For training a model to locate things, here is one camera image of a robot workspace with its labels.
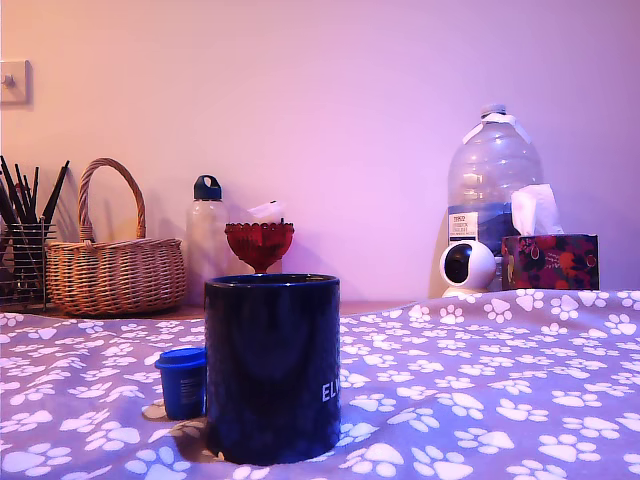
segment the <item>tissue box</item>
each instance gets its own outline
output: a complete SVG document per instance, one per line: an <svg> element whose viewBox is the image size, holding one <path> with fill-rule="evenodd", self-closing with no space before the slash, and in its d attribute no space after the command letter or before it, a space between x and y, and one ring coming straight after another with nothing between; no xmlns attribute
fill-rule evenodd
<svg viewBox="0 0 640 480"><path fill-rule="evenodd" d="M599 290L597 235L502 239L502 289Z"/></svg>

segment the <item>small blue container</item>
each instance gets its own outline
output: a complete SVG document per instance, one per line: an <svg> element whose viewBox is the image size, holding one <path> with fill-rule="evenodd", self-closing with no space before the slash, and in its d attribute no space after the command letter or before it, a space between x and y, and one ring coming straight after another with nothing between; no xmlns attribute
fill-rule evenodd
<svg viewBox="0 0 640 480"><path fill-rule="evenodd" d="M160 354L156 361L162 378L165 410L171 420L186 420L204 414L206 356L204 348L179 348Z"/></svg>

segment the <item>wicker basket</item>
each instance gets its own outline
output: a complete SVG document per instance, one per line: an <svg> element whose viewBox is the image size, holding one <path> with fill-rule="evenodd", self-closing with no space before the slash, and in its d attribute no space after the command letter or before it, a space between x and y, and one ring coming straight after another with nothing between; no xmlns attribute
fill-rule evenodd
<svg viewBox="0 0 640 480"><path fill-rule="evenodd" d="M136 240L94 243L89 182L103 165L120 172L133 190L138 207ZM82 174L78 216L80 243L55 242L47 248L47 288L57 307L74 315L121 315L180 304L186 289L180 240L145 238L142 192L124 166L110 158L91 162Z"/></svg>

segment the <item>clear plastic bottle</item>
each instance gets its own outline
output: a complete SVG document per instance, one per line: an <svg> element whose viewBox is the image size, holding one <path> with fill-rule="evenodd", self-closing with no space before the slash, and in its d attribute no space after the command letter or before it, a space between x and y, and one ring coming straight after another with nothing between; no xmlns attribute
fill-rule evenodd
<svg viewBox="0 0 640 480"><path fill-rule="evenodd" d="M222 188L211 175L198 177L193 197L187 215L187 303L202 306L204 283L227 273L231 249L224 229L229 213Z"/></svg>
<svg viewBox="0 0 640 480"><path fill-rule="evenodd" d="M518 235L511 193L542 181L538 152L515 117L504 105L484 107L449 167L449 243L478 240L499 256L502 237Z"/></svg>

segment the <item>dark blue mug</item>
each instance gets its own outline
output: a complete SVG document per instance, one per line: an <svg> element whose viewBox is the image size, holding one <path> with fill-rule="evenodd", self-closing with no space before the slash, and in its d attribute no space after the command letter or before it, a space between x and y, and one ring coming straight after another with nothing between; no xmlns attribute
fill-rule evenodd
<svg viewBox="0 0 640 480"><path fill-rule="evenodd" d="M207 447L235 463L314 458L340 437L340 281L239 275L205 285Z"/></svg>

